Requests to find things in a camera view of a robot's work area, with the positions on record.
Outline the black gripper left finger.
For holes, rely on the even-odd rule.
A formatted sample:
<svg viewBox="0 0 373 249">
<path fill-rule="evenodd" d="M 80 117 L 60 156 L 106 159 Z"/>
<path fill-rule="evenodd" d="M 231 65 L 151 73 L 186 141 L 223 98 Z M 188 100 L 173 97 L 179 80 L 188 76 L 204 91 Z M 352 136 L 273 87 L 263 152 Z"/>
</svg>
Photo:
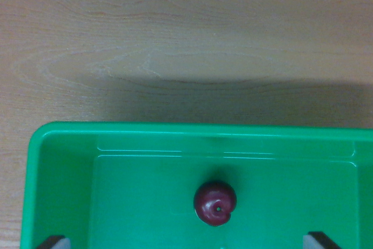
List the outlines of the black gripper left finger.
<svg viewBox="0 0 373 249">
<path fill-rule="evenodd" d="M 36 249 L 71 249 L 71 241 L 63 235 L 47 237 Z"/>
</svg>

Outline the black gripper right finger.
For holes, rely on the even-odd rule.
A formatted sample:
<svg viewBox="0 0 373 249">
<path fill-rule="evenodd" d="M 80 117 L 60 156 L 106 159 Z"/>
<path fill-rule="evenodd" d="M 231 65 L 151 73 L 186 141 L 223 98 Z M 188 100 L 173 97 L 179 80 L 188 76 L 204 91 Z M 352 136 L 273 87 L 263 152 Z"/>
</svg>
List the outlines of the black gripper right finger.
<svg viewBox="0 0 373 249">
<path fill-rule="evenodd" d="M 324 232 L 308 232 L 302 238 L 303 249 L 341 249 Z"/>
</svg>

